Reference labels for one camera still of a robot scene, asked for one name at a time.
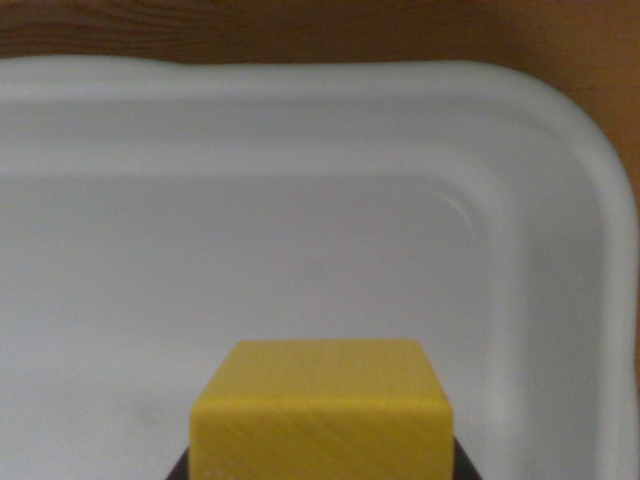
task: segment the block front face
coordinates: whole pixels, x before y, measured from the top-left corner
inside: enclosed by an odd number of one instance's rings
[[[450,480],[453,417],[415,342],[242,342],[194,405],[189,461],[192,480]]]

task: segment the yellow cube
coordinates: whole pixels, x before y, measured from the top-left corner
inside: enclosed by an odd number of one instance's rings
[[[453,413],[413,340],[240,342],[191,411],[191,480],[451,480]]]

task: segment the plastic tray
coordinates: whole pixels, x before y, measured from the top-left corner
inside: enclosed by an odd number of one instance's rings
[[[636,480],[633,197],[477,64],[0,63],[0,477],[163,478],[243,338],[415,337],[487,480]]]

